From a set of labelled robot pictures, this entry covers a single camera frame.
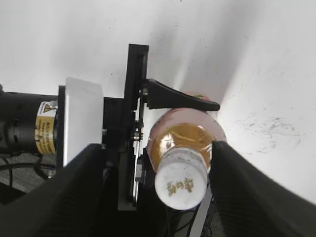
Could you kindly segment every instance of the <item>white bottle cap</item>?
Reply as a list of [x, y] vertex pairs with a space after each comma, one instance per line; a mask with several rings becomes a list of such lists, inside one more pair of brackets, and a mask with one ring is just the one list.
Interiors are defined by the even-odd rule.
[[207, 169], [202, 155], [188, 148], [168, 151], [158, 167], [155, 188], [160, 200], [173, 209], [197, 206], [207, 189]]

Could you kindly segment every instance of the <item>amber liquid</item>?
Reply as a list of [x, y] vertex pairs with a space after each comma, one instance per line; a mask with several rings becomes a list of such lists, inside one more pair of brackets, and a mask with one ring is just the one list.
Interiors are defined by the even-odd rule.
[[202, 126], [181, 123], [170, 127], [154, 140], [151, 151], [154, 170], [157, 172], [162, 156], [166, 152], [174, 148], [184, 147], [198, 151], [203, 156], [209, 171], [214, 140], [214, 136], [206, 132]]

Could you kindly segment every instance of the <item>yellow warning sticker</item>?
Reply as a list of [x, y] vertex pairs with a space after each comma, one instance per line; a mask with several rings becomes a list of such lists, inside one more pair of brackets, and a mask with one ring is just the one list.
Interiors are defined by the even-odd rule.
[[42, 102], [36, 118], [35, 142], [41, 154], [55, 154], [54, 123], [55, 101]]

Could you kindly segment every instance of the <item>white backdrop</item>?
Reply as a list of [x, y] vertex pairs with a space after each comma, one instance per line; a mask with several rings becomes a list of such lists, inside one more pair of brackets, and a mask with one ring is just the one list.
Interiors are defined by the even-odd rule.
[[[222, 104], [229, 143], [316, 203], [313, 0], [2, 0], [0, 83], [56, 94], [66, 77], [122, 97], [129, 43], [148, 78]], [[158, 114], [146, 113], [149, 129]]]

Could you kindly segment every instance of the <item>black cable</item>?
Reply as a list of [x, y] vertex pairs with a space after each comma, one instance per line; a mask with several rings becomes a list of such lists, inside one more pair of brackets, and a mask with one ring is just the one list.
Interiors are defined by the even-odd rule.
[[[10, 165], [10, 163], [8, 162], [8, 160], [6, 158], [2, 158], [4, 163]], [[12, 172], [12, 168], [9, 169], [9, 186], [12, 188], [13, 185], [13, 172]]]
[[179, 232], [180, 230], [183, 230], [184, 228], [186, 228], [189, 224], [191, 224], [191, 221], [192, 221], [192, 219], [191, 219], [188, 223], [186, 223], [185, 225], [183, 225], [183, 226], [181, 226], [180, 228], [178, 228], [174, 233], [177, 233], [177, 232]]
[[169, 222], [169, 215], [168, 215], [168, 207], [167, 206], [166, 206], [166, 218], [167, 218], [168, 237], [171, 237], [170, 222]]
[[196, 209], [194, 210], [193, 217], [192, 217], [192, 219], [191, 219], [191, 221], [190, 221], [189, 228], [188, 228], [188, 231], [187, 231], [187, 237], [190, 237], [191, 229], [192, 229], [194, 220], [196, 219], [199, 206], [200, 206], [200, 204], [199, 204], [199, 205], [196, 207]]
[[38, 161], [35, 162], [33, 169], [35, 171], [35, 173], [41, 177], [43, 180], [47, 180], [48, 176], [40, 169], [40, 163], [43, 160], [43, 155], [37, 155], [39, 157]]
[[[0, 171], [8, 169], [19, 169], [19, 168], [33, 168], [35, 163], [14, 163], [14, 164], [5, 164], [0, 165]], [[55, 170], [56, 167], [53, 164], [39, 164], [42, 169], [51, 169]]]

